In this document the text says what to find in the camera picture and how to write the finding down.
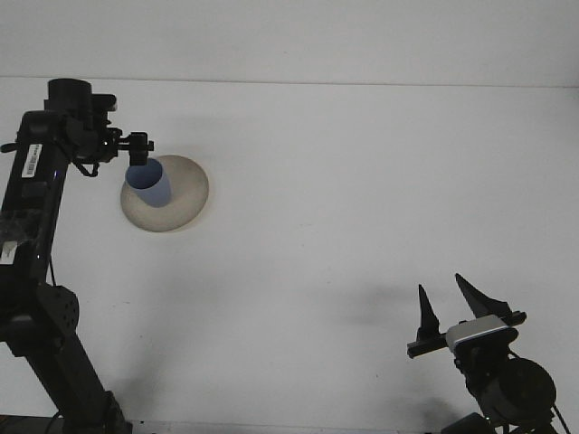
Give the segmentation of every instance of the cable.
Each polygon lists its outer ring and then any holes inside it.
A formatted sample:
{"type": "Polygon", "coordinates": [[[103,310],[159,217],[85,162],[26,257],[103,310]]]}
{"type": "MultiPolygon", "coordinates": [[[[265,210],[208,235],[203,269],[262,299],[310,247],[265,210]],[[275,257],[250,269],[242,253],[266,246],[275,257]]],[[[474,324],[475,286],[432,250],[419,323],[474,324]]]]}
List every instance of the cable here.
{"type": "Polygon", "coordinates": [[[563,425],[565,432],[567,434],[571,434],[571,431],[569,431],[569,427],[567,427],[567,424],[565,423],[565,420],[563,419],[563,416],[561,416],[561,412],[559,411],[559,409],[557,408],[556,405],[553,406],[553,410],[555,410],[555,413],[557,413],[557,418],[559,418],[559,420],[561,420],[561,425],[563,425]]]}
{"type": "Polygon", "coordinates": [[[54,424],[54,422],[58,419],[58,417],[61,415],[61,413],[59,411],[57,411],[56,413],[54,413],[54,416],[52,416],[50,422],[48,422],[48,425],[46,425],[46,429],[44,430],[44,434],[49,434],[52,425],[54,424]]]}
{"type": "Polygon", "coordinates": [[[48,265],[50,266],[50,269],[51,269],[52,285],[55,287],[56,286],[56,279],[54,278],[54,266],[52,265],[52,255],[48,259],[48,265]]]}

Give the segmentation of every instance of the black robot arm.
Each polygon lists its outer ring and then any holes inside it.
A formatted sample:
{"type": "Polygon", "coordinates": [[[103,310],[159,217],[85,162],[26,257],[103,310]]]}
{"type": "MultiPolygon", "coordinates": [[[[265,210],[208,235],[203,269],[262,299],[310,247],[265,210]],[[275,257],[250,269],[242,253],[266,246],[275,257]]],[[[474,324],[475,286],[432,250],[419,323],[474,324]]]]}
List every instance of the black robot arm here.
{"type": "Polygon", "coordinates": [[[517,336],[525,312],[513,312],[504,301],[487,297],[461,275],[456,275],[462,295],[476,319],[461,321],[446,333],[426,292],[419,286],[421,326],[416,341],[409,343],[412,358],[443,347],[454,354],[454,363],[465,377],[467,390],[477,400],[484,418],[472,413],[442,434],[494,434],[494,428],[516,428],[511,434],[554,434],[556,388],[548,372],[528,359],[518,357],[509,345],[517,336]]]}
{"type": "Polygon", "coordinates": [[[86,81],[52,80],[44,110],[26,112],[15,143],[2,146],[15,157],[0,212],[0,341],[33,367],[67,434],[131,432],[76,335],[76,296],[46,283],[69,165],[95,176],[120,149],[132,165],[153,149],[146,133],[122,138],[108,127],[115,108],[113,95],[92,94],[86,81]]]}

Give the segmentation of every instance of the white label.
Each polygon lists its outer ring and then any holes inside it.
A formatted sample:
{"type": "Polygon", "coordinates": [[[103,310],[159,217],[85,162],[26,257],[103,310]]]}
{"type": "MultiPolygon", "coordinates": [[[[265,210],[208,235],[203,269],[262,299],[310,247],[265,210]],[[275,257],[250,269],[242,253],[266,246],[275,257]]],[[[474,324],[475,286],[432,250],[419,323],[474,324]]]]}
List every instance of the white label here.
{"type": "Polygon", "coordinates": [[[22,178],[34,178],[36,175],[36,166],[40,159],[40,153],[43,151],[43,146],[40,143],[31,144],[28,148],[28,157],[22,169],[22,178]]]}
{"type": "Polygon", "coordinates": [[[18,243],[16,241],[5,241],[2,245],[2,254],[0,254],[0,265],[14,264],[17,248],[18,243]]]}

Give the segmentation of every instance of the sticker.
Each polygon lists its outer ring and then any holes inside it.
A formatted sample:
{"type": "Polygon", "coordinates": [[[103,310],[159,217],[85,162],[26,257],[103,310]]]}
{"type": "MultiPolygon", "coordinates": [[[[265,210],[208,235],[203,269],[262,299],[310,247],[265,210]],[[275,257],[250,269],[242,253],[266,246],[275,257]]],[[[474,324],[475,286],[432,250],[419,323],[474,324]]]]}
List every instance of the sticker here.
{"type": "Polygon", "coordinates": [[[33,143],[28,147],[28,157],[26,157],[26,163],[22,169],[22,178],[34,178],[42,151],[43,146],[40,143],[33,143]]]}
{"type": "Polygon", "coordinates": [[[5,241],[2,245],[2,253],[0,253],[0,265],[14,264],[17,248],[18,243],[16,241],[5,241]]]}

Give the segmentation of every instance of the black cable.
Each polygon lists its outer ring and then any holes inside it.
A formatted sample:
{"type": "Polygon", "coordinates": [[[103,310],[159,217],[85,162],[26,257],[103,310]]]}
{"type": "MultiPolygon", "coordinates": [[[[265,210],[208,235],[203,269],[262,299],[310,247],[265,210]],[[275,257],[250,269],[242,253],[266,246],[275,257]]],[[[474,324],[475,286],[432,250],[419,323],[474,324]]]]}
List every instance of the black cable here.
{"type": "Polygon", "coordinates": [[[50,266],[50,269],[51,269],[52,285],[55,287],[56,286],[56,279],[54,278],[54,266],[52,265],[52,255],[48,259],[48,265],[50,266]]]}
{"type": "Polygon", "coordinates": [[[48,425],[46,425],[46,429],[44,430],[44,434],[49,434],[52,425],[54,424],[54,422],[59,418],[59,416],[61,415],[61,413],[59,411],[57,411],[56,413],[54,413],[54,416],[52,416],[50,422],[48,422],[48,425]]]}
{"type": "Polygon", "coordinates": [[[571,434],[571,431],[569,431],[569,427],[567,427],[567,424],[565,423],[565,419],[563,419],[563,416],[561,416],[561,412],[559,411],[559,409],[557,408],[556,405],[553,406],[553,410],[555,410],[555,413],[557,413],[557,418],[559,418],[559,420],[561,420],[561,425],[563,425],[565,432],[567,434],[571,434]]]}
{"type": "Polygon", "coordinates": [[[89,172],[84,165],[77,161],[73,160],[72,163],[76,166],[77,169],[81,171],[83,175],[88,176],[89,178],[94,178],[95,176],[99,175],[99,163],[92,164],[92,172],[89,172]]]}

